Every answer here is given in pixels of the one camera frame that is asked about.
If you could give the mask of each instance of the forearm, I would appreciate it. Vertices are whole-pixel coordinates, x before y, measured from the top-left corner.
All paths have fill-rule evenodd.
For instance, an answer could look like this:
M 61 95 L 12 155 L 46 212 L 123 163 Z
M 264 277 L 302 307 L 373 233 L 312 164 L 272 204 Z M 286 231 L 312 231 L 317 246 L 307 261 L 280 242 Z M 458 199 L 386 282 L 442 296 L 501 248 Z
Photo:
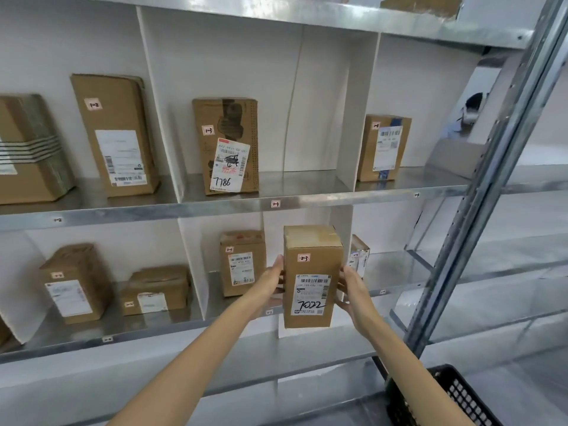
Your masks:
M 473 425 L 382 318 L 377 316 L 368 329 L 373 348 L 404 395 L 419 424 Z
M 185 425 L 254 310 L 253 302 L 246 297 L 235 301 L 157 374 L 109 422 L 109 426 Z

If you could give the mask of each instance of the brown cardboard box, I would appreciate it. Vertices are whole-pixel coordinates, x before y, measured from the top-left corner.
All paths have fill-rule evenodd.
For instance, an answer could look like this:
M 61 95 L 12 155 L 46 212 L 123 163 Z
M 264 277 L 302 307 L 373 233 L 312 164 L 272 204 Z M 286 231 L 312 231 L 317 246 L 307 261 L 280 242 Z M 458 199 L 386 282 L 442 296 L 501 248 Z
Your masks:
M 142 79 L 73 74 L 71 83 L 107 196 L 152 194 L 160 178 Z
M 363 278 L 365 275 L 365 268 L 367 261 L 371 254 L 371 249 L 364 243 L 359 236 L 351 236 L 351 253 L 349 254 L 348 266 L 351 266 L 357 271 L 359 276 Z
M 120 291 L 122 314 L 136 315 L 185 308 L 191 304 L 189 279 L 188 268 L 176 264 L 134 272 Z
M 393 115 L 365 117 L 357 180 L 365 182 L 396 178 L 411 122 L 410 118 Z
M 284 227 L 284 327 L 329 327 L 343 245 L 326 225 Z
M 0 318 L 0 345 L 5 343 L 12 336 L 12 332 L 8 329 L 8 326 Z
M 0 204 L 57 200 L 74 185 L 41 96 L 0 95 Z
M 383 0 L 380 6 L 385 9 L 413 13 L 430 13 L 436 16 L 455 19 L 462 0 Z
M 258 191 L 257 101 L 194 99 L 193 112 L 205 194 Z
M 100 319 L 112 299 L 107 272 L 92 243 L 58 249 L 40 272 L 66 324 Z
M 223 295 L 245 294 L 266 269 L 266 242 L 262 230 L 225 232 L 220 239 Z

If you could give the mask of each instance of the metal rack post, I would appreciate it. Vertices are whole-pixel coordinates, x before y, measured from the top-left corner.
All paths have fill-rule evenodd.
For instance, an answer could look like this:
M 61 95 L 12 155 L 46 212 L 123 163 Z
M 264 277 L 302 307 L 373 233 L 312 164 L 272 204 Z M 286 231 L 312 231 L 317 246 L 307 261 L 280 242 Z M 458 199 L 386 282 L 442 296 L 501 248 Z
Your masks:
M 547 0 L 408 327 L 405 342 L 418 357 L 556 84 L 568 54 L 567 21 L 568 0 Z

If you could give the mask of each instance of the white shipping label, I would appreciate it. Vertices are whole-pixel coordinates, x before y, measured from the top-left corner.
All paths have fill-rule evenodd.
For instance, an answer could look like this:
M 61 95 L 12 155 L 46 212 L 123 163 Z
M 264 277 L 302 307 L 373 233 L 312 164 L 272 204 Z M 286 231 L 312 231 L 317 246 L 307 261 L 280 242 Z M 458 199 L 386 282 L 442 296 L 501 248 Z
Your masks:
M 17 175 L 18 171 L 13 164 L 0 164 L 0 175 Z
M 77 279 L 48 282 L 46 288 L 61 316 L 72 317 L 93 313 L 83 287 Z
M 331 275 L 296 275 L 291 315 L 322 315 Z
M 347 262 L 347 266 L 357 270 L 358 265 L 359 265 L 359 251 L 352 251 L 351 254 L 349 255 L 349 261 Z
M 138 303 L 142 314 L 167 311 L 166 296 L 163 293 L 139 293 Z
M 148 183 L 136 131 L 95 130 L 95 135 L 114 187 Z
M 252 252 L 229 255 L 229 269 L 231 270 L 231 284 L 233 286 L 253 283 Z
M 232 140 L 217 139 L 210 189 L 239 193 L 243 186 L 246 161 L 251 146 Z
M 379 128 L 373 171 L 393 170 L 396 167 L 396 157 L 398 156 L 398 145 L 401 142 L 401 135 L 402 125 Z
M 361 251 L 359 253 L 359 264 L 357 265 L 357 273 L 361 278 L 365 275 L 365 267 L 367 266 L 367 260 L 369 259 L 369 254 L 371 250 Z

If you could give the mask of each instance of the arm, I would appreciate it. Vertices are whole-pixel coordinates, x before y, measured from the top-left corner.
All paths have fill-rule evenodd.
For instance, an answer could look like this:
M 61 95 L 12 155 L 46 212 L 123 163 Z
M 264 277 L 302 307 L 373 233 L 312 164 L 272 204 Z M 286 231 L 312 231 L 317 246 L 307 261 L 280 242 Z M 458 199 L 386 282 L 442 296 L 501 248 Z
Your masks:
M 416 420 L 422 426 L 473 426 L 468 416 L 451 400 L 420 360 L 381 318 L 365 283 L 349 266 L 344 266 L 349 303 L 336 301 L 351 315 L 355 328 L 371 342 Z
M 283 258 L 159 372 L 108 426 L 184 426 L 209 380 L 279 283 Z

